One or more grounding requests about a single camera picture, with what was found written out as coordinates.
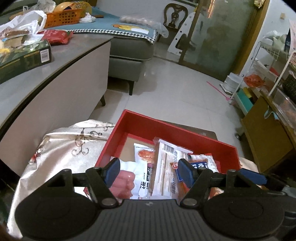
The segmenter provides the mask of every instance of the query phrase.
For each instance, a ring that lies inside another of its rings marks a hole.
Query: sausage
[[[132,197],[131,191],[127,189],[117,188],[117,187],[110,187],[109,190],[112,192],[114,197],[120,199],[129,199]]]
[[[135,184],[134,184],[133,181],[126,180],[126,179],[121,179],[121,178],[117,177],[115,179],[115,181],[113,182],[112,187],[132,190],[135,187]]]
[[[128,181],[134,181],[135,180],[136,175],[133,172],[128,172],[128,171],[124,171],[124,170],[120,170],[117,178],[120,179],[125,179]]]

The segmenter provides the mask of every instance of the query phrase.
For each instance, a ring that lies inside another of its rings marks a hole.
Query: wooden door frame
[[[199,66],[198,64],[193,64],[193,63],[190,63],[190,62],[187,62],[184,60],[186,51],[189,47],[190,39],[192,37],[196,22],[198,20],[199,14],[202,9],[203,1],[204,0],[200,0],[200,2],[198,4],[197,10],[195,12],[195,15],[194,15],[194,18],[193,18],[193,21],[192,21],[192,24],[191,24],[191,27],[189,30],[189,33],[186,38],[185,46],[184,46],[184,49],[182,50],[178,64],[184,65],[184,66],[189,67],[191,69],[195,69],[199,72],[202,72],[202,73],[212,76],[216,79],[224,81],[222,76],[214,74],[213,72],[206,70],[204,67]],[[250,23],[247,27],[246,35],[243,38],[241,48],[238,51],[235,61],[233,62],[233,65],[231,67],[231,72],[233,72],[235,74],[240,74],[240,72],[242,71],[242,69],[243,69],[252,49],[253,49],[253,46],[257,40],[259,32],[262,28],[262,24],[263,24],[263,21],[265,19],[266,13],[267,13],[269,2],[270,2],[270,0],[265,0],[265,3],[262,8],[260,8],[260,9],[254,8],[253,16],[250,19]]]

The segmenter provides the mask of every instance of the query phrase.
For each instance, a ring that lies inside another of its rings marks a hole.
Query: glass sliding door
[[[179,63],[224,81],[255,13],[253,0],[201,0]]]

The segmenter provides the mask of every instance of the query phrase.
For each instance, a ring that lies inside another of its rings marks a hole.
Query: gray tabletop
[[[50,83],[67,65],[110,41],[111,38],[99,34],[74,34],[67,45],[51,47],[51,63],[24,72],[0,84],[0,140],[5,134],[3,132],[7,131],[3,130],[7,120],[11,119],[12,115],[18,115],[25,102],[28,104],[29,99],[34,98],[38,91],[40,92],[44,85]]]

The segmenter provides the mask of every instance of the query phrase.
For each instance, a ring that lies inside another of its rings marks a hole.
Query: green box
[[[0,84],[51,61],[52,52],[47,40],[18,47],[13,52],[0,56]]]

